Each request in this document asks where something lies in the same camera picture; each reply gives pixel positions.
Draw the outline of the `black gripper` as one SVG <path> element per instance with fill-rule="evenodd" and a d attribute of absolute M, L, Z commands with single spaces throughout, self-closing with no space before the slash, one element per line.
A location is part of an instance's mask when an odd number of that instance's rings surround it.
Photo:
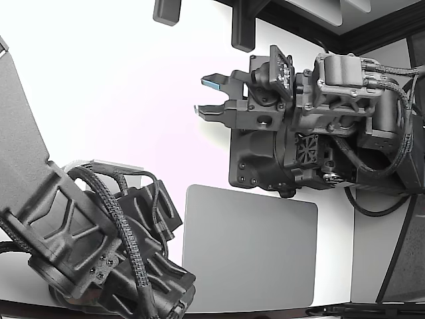
<path fill-rule="evenodd" d="M 157 214 L 153 220 L 152 205 L 155 195 L 154 185 L 151 183 L 140 189 L 131 187 L 127 193 L 118 193 L 118 203 L 122 211 L 143 226 L 150 235 L 161 242 L 161 235 L 155 225 L 158 225 L 164 239 L 170 241 L 174 238 L 173 231 L 183 222 L 161 180 L 158 181 L 159 197 L 157 200 Z"/>
<path fill-rule="evenodd" d="M 279 130 L 293 104 L 278 100 L 261 106 L 253 98 L 243 100 L 246 82 L 248 73 L 241 70 L 233 70 L 230 76 L 214 73 L 202 77 L 202 85 L 227 94 L 230 100 L 221 105 L 194 105 L 195 114 L 206 122 L 221 123 L 232 129 Z"/>

